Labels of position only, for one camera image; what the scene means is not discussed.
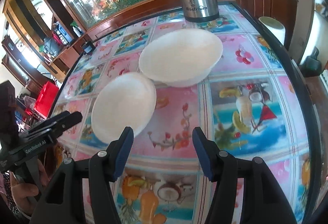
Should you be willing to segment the left human hand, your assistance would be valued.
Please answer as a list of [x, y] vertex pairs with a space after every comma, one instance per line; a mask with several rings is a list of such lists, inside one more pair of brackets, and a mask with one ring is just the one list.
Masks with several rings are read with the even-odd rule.
[[[40, 160], [38, 161], [38, 171], [40, 174], [40, 182], [43, 188], [46, 188], [49, 183], [48, 175], [44, 169]], [[36, 185], [29, 183], [19, 183], [14, 174], [10, 172], [10, 183], [13, 200], [17, 208], [24, 212], [26, 215], [31, 216], [33, 214], [35, 205], [29, 202], [29, 197], [35, 197], [39, 194], [39, 189]]]

